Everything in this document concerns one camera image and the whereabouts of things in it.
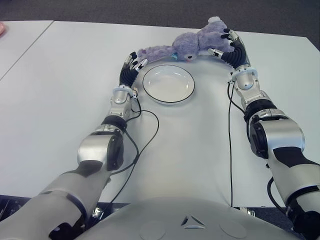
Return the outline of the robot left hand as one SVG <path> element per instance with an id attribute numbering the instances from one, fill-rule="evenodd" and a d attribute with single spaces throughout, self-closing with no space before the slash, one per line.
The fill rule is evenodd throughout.
<path id="1" fill-rule="evenodd" d="M 126 57 L 119 75 L 120 86 L 125 85 L 131 88 L 142 68 L 148 64 L 146 58 L 141 61 L 137 61 L 137 58 L 135 51 Z"/>

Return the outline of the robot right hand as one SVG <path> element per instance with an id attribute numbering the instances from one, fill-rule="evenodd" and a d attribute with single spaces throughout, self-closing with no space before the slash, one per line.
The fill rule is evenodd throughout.
<path id="1" fill-rule="evenodd" d="M 251 66 L 247 51 L 242 39 L 239 35 L 230 28 L 225 28 L 223 30 L 224 34 L 221 35 L 222 39 L 227 39 L 230 41 L 230 46 L 233 47 L 233 51 L 226 52 L 218 49 L 209 48 L 208 53 L 221 59 L 225 63 L 229 64 L 235 70 L 238 68 L 248 68 Z"/>

